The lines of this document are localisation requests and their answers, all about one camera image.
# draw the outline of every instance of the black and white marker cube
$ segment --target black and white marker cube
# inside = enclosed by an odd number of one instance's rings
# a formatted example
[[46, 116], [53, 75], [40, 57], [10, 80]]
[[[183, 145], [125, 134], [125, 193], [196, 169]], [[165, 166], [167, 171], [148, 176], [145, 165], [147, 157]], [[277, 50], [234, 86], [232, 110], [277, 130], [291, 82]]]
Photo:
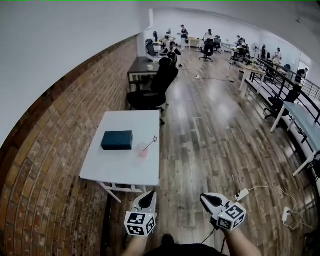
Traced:
[[147, 237], [156, 226], [155, 215], [127, 211], [124, 225], [129, 235]]
[[244, 222], [246, 214], [246, 209], [236, 202], [218, 215], [217, 226], [231, 231]]

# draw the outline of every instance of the dark wooden desk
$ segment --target dark wooden desk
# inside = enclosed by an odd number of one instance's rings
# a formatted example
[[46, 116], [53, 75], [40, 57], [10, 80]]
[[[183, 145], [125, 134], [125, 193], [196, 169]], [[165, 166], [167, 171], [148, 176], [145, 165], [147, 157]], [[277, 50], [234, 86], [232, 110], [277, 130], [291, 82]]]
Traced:
[[[148, 65], [153, 66], [153, 70], [148, 70]], [[147, 57], [137, 57], [128, 71], [130, 85], [136, 85], [136, 89], [140, 90], [140, 76], [156, 75], [159, 70], [159, 63], [154, 63]]]

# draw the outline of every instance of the power strip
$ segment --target power strip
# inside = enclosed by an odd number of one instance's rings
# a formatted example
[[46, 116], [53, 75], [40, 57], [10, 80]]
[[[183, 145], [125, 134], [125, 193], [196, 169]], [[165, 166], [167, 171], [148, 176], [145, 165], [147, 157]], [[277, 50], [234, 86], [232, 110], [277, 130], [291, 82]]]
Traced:
[[282, 214], [282, 222], [283, 224], [288, 220], [288, 216], [292, 214], [292, 210], [288, 207], [284, 207], [283, 214]]
[[247, 195], [249, 195], [249, 191], [247, 188], [245, 188], [244, 190], [242, 190], [239, 195], [235, 195], [234, 196], [234, 200], [239, 202], [240, 200], [244, 199]]

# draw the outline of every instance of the fan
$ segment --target fan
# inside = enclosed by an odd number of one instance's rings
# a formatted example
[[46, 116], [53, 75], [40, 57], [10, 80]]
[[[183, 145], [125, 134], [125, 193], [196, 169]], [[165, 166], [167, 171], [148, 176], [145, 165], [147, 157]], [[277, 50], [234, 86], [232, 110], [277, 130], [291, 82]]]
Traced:
[[257, 50], [260, 49], [259, 45], [255, 42], [251, 45], [251, 49], [254, 51], [254, 58], [256, 58]]

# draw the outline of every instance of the white table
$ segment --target white table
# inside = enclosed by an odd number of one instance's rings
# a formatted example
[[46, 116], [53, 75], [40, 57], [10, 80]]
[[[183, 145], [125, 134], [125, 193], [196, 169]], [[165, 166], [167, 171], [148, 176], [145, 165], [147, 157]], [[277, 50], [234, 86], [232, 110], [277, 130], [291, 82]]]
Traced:
[[262, 84], [263, 84], [263, 82], [265, 80], [266, 72], [263, 71], [262, 69], [260, 69], [259, 67], [255, 66], [255, 65], [245, 65], [243, 63], [239, 63], [238, 65], [244, 71], [243, 78], [242, 78], [242, 81], [241, 81], [241, 86], [240, 86], [240, 89], [239, 89], [239, 91], [241, 92], [240, 96], [242, 98], [244, 98], [246, 93], [247, 93], [248, 85], [246, 83], [246, 79], [250, 79], [251, 73], [262, 75], [262, 78], [261, 78], [261, 81], [260, 81], [260, 84], [259, 84], [259, 88], [257, 89], [257, 94], [259, 94], [261, 86], [262, 86]]
[[305, 168], [308, 163], [312, 161], [316, 153], [320, 151], [320, 127], [317, 123], [315, 123], [315, 120], [312, 118], [310, 113], [302, 105], [284, 101], [283, 107], [281, 108], [279, 115], [277, 116], [270, 130], [271, 133], [273, 133], [273, 131], [276, 129], [285, 109], [287, 109], [290, 112], [290, 115], [293, 117], [287, 131], [289, 131], [294, 122], [296, 122], [307, 136], [308, 141], [313, 149], [313, 152], [309, 158], [293, 173], [293, 176], [296, 176]]
[[[157, 186], [159, 120], [158, 110], [106, 112], [85, 157], [80, 178], [97, 182], [119, 203], [121, 200], [111, 191], [145, 193], [145, 186]], [[132, 131], [132, 150], [103, 150], [101, 142], [104, 134], [111, 131]], [[145, 149], [151, 142], [146, 149], [146, 157], [138, 156], [142, 148]], [[130, 185], [130, 188], [119, 187], [118, 184]]]
[[189, 38], [188, 38], [188, 45], [187, 45], [187, 47], [189, 47], [189, 49], [191, 49], [191, 41], [197, 42], [197, 47], [200, 48], [200, 42], [202, 41], [202, 39], [196, 38], [196, 37], [190, 37], [190, 36], [189, 36]]
[[233, 53], [239, 53], [239, 50], [236, 47], [232, 46], [232, 44], [222, 42], [221, 43], [221, 50], [222, 50], [221, 59], [224, 58], [224, 52], [226, 49], [230, 52], [233, 52]]

